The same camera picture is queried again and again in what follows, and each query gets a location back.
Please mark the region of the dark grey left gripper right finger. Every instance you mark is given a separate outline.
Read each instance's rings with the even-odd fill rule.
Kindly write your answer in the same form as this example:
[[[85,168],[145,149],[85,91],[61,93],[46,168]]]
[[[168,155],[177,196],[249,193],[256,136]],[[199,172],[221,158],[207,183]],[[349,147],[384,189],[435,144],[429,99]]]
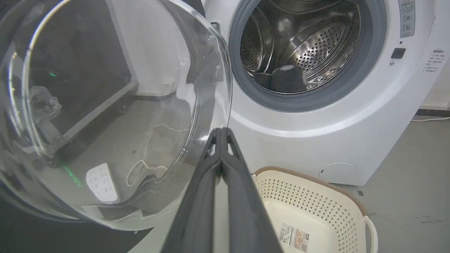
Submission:
[[[230,252],[281,253],[278,237],[234,133],[223,128],[221,134],[221,170],[228,186]]]

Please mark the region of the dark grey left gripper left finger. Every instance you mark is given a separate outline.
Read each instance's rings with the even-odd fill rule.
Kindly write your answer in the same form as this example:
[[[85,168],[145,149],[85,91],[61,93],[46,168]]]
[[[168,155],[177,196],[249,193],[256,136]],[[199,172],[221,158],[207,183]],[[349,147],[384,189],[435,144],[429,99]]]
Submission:
[[[222,129],[209,134],[163,244],[162,253],[212,253],[216,176],[221,166]]]

